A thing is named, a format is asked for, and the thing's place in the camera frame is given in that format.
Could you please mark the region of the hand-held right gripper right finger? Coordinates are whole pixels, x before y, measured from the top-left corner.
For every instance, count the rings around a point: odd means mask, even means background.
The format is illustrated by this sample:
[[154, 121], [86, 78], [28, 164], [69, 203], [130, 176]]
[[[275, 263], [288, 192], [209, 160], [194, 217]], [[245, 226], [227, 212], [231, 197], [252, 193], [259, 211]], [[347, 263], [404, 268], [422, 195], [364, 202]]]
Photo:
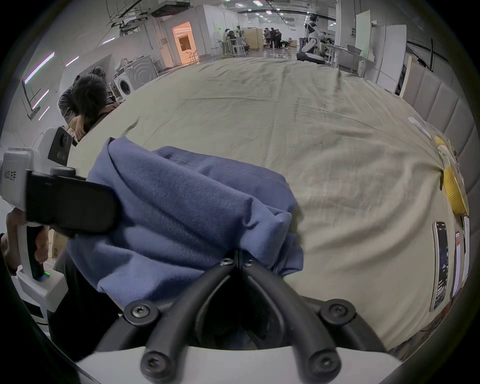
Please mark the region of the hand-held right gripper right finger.
[[301, 378], [331, 382], [342, 368], [334, 336], [354, 351], [387, 353], [372, 327], [344, 299], [307, 301], [282, 278], [240, 251], [240, 273], [247, 285], [273, 306], [293, 347]]

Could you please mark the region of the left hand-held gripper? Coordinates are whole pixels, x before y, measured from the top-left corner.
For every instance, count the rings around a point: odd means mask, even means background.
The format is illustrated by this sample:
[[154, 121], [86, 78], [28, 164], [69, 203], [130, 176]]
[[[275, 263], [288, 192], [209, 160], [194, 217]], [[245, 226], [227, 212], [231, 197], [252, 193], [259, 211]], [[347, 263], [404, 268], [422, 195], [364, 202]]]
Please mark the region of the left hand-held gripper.
[[106, 234], [119, 223], [119, 199], [111, 187], [77, 177], [50, 175], [66, 166], [73, 137], [63, 128], [48, 129], [37, 149], [9, 147], [1, 161], [1, 197], [26, 215], [17, 228], [21, 290], [42, 312], [55, 312], [68, 292], [62, 273], [36, 261], [35, 240], [43, 225], [76, 234]]

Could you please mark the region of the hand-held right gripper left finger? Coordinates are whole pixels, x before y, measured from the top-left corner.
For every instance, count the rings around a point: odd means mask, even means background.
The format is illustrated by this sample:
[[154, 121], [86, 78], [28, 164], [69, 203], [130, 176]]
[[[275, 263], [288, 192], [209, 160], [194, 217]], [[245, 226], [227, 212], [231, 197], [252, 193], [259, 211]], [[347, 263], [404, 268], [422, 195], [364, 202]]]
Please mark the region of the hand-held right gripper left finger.
[[149, 382], [172, 382], [197, 315], [216, 289], [238, 268], [232, 250], [173, 301], [162, 307], [146, 299], [129, 303], [101, 338], [95, 352], [125, 351], [143, 345], [140, 371]]

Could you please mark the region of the person's left hand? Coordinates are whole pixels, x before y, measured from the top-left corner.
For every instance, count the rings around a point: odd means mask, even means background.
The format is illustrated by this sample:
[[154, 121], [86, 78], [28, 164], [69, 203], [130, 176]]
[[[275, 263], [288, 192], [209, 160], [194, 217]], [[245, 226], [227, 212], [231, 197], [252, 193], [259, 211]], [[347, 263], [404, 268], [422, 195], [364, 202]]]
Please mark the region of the person's left hand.
[[[1, 236], [1, 253], [12, 276], [16, 275], [18, 267], [21, 266], [17, 228], [26, 224], [26, 214], [18, 208], [14, 208], [6, 216], [7, 232]], [[34, 257], [41, 265], [49, 258], [49, 230], [44, 226], [35, 239]]]

